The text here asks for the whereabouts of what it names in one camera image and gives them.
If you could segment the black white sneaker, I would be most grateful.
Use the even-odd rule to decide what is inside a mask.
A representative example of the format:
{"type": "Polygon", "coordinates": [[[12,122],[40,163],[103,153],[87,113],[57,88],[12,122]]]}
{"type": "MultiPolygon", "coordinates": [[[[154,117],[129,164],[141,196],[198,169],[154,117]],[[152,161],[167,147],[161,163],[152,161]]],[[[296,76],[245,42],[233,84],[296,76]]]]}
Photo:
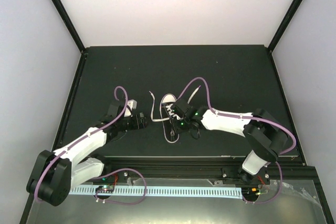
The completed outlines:
{"type": "Polygon", "coordinates": [[[164,95],[160,102],[160,117],[161,119],[166,119],[162,122],[163,134],[165,140],[170,144],[176,143],[180,138],[173,124],[174,113],[171,110],[171,106],[175,102],[176,97],[170,93],[164,95]]]}

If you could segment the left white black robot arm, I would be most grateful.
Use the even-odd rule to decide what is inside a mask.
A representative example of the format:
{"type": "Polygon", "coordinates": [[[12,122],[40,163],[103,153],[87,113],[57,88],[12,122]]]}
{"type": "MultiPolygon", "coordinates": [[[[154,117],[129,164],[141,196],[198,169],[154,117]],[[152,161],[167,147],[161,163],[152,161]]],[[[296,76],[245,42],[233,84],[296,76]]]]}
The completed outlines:
{"type": "Polygon", "coordinates": [[[136,112],[137,102],[110,104],[107,113],[98,123],[69,144],[39,153],[26,185],[26,191],[35,199],[53,206],[60,205],[70,191],[82,183],[98,178],[108,181],[113,174],[111,166],[103,158],[90,157],[95,150],[113,140],[120,132],[147,127],[147,118],[136,112]]]}

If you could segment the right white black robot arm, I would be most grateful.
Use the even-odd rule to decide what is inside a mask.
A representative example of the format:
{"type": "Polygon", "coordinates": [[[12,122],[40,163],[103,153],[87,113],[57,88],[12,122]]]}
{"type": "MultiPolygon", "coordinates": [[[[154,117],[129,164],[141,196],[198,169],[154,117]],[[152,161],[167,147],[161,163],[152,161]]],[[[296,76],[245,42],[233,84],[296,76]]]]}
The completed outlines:
{"type": "Polygon", "coordinates": [[[259,171],[270,163],[277,161],[284,152],[286,142],[291,138],[290,131],[277,122],[265,110],[259,109],[255,113],[227,113],[211,111],[202,106],[199,109],[187,104],[186,106],[173,105],[169,109],[169,117],[174,132],[200,130],[223,131],[244,137],[251,147],[235,178],[244,184],[252,183],[259,171]]]}

